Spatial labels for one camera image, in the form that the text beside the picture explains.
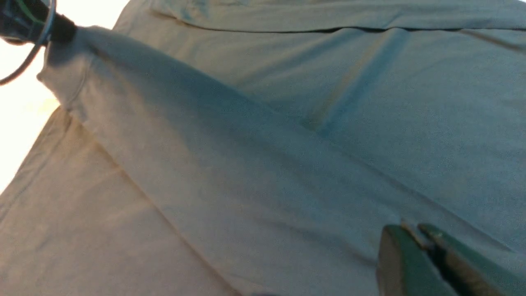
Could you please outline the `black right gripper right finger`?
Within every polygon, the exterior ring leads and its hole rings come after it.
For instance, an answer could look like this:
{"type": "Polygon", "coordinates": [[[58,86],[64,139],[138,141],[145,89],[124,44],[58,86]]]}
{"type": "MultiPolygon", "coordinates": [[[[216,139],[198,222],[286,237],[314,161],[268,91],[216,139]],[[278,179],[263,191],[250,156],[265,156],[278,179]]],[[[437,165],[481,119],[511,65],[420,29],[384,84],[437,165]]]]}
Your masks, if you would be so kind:
{"type": "Polygon", "coordinates": [[[524,296],[525,278],[502,268],[481,253],[431,224],[419,224],[428,239],[427,253],[459,296],[524,296]]]}

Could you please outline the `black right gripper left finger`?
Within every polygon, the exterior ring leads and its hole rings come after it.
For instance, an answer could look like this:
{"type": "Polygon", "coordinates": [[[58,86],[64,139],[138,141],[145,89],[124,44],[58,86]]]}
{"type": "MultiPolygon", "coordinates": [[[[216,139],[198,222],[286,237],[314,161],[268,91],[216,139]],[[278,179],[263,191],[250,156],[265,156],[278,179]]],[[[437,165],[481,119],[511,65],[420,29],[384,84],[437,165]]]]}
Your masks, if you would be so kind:
{"type": "Polygon", "coordinates": [[[400,225],[383,227],[376,264],[380,296],[455,296],[428,253],[400,225]]]}

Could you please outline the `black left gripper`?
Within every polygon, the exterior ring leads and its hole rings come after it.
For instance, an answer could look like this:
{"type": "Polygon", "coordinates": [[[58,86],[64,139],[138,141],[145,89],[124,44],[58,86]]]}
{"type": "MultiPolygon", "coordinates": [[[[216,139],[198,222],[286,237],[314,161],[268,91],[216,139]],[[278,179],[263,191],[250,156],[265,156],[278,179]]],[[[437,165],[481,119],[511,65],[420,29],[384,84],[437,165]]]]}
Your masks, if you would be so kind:
{"type": "Polygon", "coordinates": [[[42,0],[2,0],[0,2],[1,39],[15,46],[36,44],[52,12],[54,18],[42,45],[72,41],[77,32],[75,23],[64,15],[56,13],[55,8],[50,8],[50,5],[42,0]]]}

